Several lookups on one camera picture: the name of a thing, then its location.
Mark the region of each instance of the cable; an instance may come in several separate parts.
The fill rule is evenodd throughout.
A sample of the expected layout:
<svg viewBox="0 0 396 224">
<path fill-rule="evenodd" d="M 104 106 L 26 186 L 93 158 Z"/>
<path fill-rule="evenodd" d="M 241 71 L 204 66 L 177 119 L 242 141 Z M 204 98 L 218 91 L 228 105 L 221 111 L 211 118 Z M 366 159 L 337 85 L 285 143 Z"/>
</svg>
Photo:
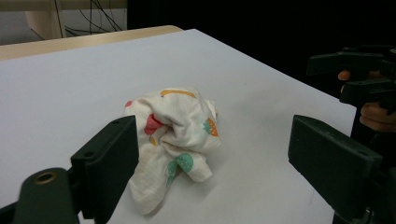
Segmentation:
<svg viewBox="0 0 396 224">
<path fill-rule="evenodd" d="M 97 28 L 99 28 L 99 30 L 103 30 L 106 33 L 110 33 L 108 30 L 103 29 L 102 27 L 99 27 L 98 25 L 96 25 L 95 23 L 93 23 L 92 21 L 90 21 L 85 15 L 84 13 L 81 11 L 81 9 L 79 9 L 79 12 L 81 13 L 81 15 L 85 18 L 85 20 L 87 20 L 90 24 L 92 24 L 93 26 L 96 26 Z"/>
<path fill-rule="evenodd" d="M 114 20 L 113 10 L 111 9 L 111 0 L 108 0 L 108 9 L 110 10 L 111 18 Z"/>
<path fill-rule="evenodd" d="M 113 26 L 113 28 L 114 28 L 115 31 L 117 31 L 117 29 L 116 29 L 116 27 L 115 27 L 114 25 L 116 25 L 120 30 L 122 30 L 122 29 L 117 25 L 117 23 L 114 22 L 114 20 L 113 20 L 111 17 L 109 17 L 109 16 L 107 15 L 107 13 L 103 10 L 102 5 L 100 4 L 99 0 L 96 0 L 96 1 L 91 0 L 91 1 L 92 1 L 92 2 L 93 2 L 93 3 L 105 14 L 105 16 L 107 17 L 107 20 L 109 21 L 110 25 Z"/>
<path fill-rule="evenodd" d="M 99 13 L 99 17 L 100 17 L 100 28 L 98 29 L 98 32 L 100 31 L 100 29 L 102 28 L 102 13 L 100 12 L 100 10 L 98 9 L 98 13 Z"/>
<path fill-rule="evenodd" d="M 68 26 L 65 26 L 64 28 L 67 28 L 67 29 L 69 29 L 70 31 L 76 31 L 76 32 L 93 33 L 93 34 L 103 34 L 102 32 L 79 30 L 79 29 L 74 29 L 74 28 L 68 27 Z"/>
<path fill-rule="evenodd" d="M 92 34 L 92 1 L 90 2 L 90 32 Z"/>
<path fill-rule="evenodd" d="M 101 10 L 101 11 L 105 14 L 108 23 L 113 27 L 114 31 L 117 31 L 116 27 L 115 27 L 114 24 L 111 22 L 110 17 L 109 17 L 109 16 L 105 13 L 105 11 L 103 10 L 103 8 L 102 8 L 100 2 L 99 2 L 98 0 L 97 0 L 96 2 L 94 2 L 94 1 L 91 0 L 91 2 L 93 2 L 93 3 L 98 7 L 98 9 Z"/>
<path fill-rule="evenodd" d="M 61 31 L 61 37 L 66 37 L 66 34 L 64 34 L 64 33 L 62 32 L 61 18 L 59 17 L 59 8 L 58 8 L 57 1 L 54 1 L 54 2 L 55 2 L 55 7 L 56 7 L 56 16 L 58 17 L 59 29 L 60 29 L 60 31 Z"/>
<path fill-rule="evenodd" d="M 66 32 L 70 33 L 72 36 L 79 36 L 78 34 L 74 33 L 73 31 L 69 30 L 68 28 L 65 28 Z"/>
</svg>

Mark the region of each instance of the human hand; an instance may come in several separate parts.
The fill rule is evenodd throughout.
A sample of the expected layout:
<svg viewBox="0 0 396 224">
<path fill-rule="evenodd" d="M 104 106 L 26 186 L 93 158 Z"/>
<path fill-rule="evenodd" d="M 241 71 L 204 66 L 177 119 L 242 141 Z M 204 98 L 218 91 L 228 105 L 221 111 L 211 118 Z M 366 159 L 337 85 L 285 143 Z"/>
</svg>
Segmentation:
<svg viewBox="0 0 396 224">
<path fill-rule="evenodd" d="M 368 79 L 383 77 L 379 72 L 372 71 Z M 344 70 L 338 74 L 338 79 L 348 81 L 350 72 Z M 396 112 L 388 115 L 388 110 L 380 106 L 379 102 L 366 103 L 361 108 L 361 124 L 382 133 L 396 133 Z"/>
</svg>

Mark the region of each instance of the towel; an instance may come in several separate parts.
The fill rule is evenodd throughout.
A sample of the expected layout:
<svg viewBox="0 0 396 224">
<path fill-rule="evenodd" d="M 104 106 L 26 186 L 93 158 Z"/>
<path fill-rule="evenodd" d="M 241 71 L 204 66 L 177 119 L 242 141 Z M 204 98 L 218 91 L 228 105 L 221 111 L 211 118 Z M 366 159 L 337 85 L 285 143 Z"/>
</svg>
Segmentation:
<svg viewBox="0 0 396 224">
<path fill-rule="evenodd" d="M 212 176 L 205 154 L 220 146 L 215 103 L 194 87 L 169 88 L 127 102 L 135 115 L 139 163 L 129 180 L 141 214 L 161 203 L 180 167 L 192 181 Z"/>
</svg>

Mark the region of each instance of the wooden table edge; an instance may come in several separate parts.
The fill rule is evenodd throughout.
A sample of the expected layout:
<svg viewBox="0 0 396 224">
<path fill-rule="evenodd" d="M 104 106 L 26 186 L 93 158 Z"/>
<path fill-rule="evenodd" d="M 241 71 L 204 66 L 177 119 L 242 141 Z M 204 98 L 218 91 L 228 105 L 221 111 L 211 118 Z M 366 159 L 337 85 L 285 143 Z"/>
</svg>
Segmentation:
<svg viewBox="0 0 396 224">
<path fill-rule="evenodd" d="M 62 39 L 42 40 L 29 43 L 0 46 L 0 61 L 51 53 L 60 50 L 98 46 L 125 40 L 165 35 L 182 29 L 174 25 L 156 26 L 135 30 L 119 31 L 99 35 L 84 35 Z"/>
</svg>

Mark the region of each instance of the table surface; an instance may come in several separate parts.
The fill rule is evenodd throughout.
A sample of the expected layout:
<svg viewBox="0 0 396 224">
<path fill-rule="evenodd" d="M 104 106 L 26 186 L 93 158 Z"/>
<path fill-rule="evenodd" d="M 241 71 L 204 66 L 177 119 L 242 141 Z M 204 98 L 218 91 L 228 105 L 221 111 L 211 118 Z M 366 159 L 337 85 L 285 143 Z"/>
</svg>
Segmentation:
<svg viewBox="0 0 396 224">
<path fill-rule="evenodd" d="M 50 53 L 60 50 L 77 49 L 89 46 L 98 46 L 125 40 L 144 38 L 154 35 L 163 35 L 182 31 L 182 29 L 165 25 L 128 31 L 119 31 L 107 34 L 84 35 L 62 39 L 43 40 L 22 44 L 0 46 L 0 61 Z"/>
<path fill-rule="evenodd" d="M 174 32 L 0 62 L 0 206 L 32 173 L 69 168 L 129 100 L 193 86 L 219 111 L 222 145 L 206 155 L 214 175 L 194 183 L 181 173 L 149 216 L 126 188 L 109 223 L 332 223 L 333 210 L 289 164 L 292 118 L 350 134 L 356 109 L 200 31 L 165 28 Z"/>
</svg>

